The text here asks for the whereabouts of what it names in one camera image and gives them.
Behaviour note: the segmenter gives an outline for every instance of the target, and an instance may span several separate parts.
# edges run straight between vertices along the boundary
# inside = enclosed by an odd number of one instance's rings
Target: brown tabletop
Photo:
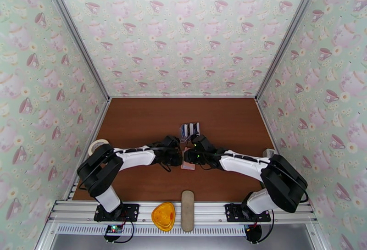
[[[199,122],[200,132],[216,147],[261,156],[272,148],[264,123],[253,99],[245,98],[124,98],[113,99],[98,134],[120,148],[140,147],[178,136],[183,123]],[[219,170],[195,171],[159,165],[133,167],[120,172],[113,188],[122,200],[181,200],[191,190],[197,201],[242,201],[251,191],[261,189],[250,177]],[[91,200],[77,190],[74,200]]]

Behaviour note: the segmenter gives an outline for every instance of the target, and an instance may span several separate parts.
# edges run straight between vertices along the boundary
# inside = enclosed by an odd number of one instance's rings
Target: floral wallpaper
[[[367,249],[367,0],[314,0],[260,103],[333,249]]]
[[[300,0],[65,0],[111,96],[253,96]]]
[[[0,0],[0,249],[33,249],[104,99],[50,0]]]

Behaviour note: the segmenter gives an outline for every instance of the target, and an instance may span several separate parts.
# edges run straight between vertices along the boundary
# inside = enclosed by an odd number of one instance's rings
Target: white tape roll
[[[109,144],[109,142],[106,139],[95,140],[88,148],[88,155],[91,156],[94,151],[103,144]]]

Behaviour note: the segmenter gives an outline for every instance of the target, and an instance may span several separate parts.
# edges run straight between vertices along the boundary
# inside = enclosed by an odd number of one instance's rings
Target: gray floor
[[[275,225],[271,235],[259,245],[250,245],[243,237],[134,237],[126,244],[106,244],[103,237],[58,235],[53,250],[312,250],[304,225]]]

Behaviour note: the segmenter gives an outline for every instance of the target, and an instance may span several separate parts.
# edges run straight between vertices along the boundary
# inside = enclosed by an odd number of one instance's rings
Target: vent grille
[[[57,229],[58,234],[79,234],[79,235],[104,235],[108,225],[100,224],[67,224],[60,223]],[[130,235],[133,228],[126,226],[123,235]],[[180,226],[174,226],[169,232],[164,232],[156,226],[137,225],[134,236],[245,236],[244,226],[197,226],[191,232],[184,232]]]

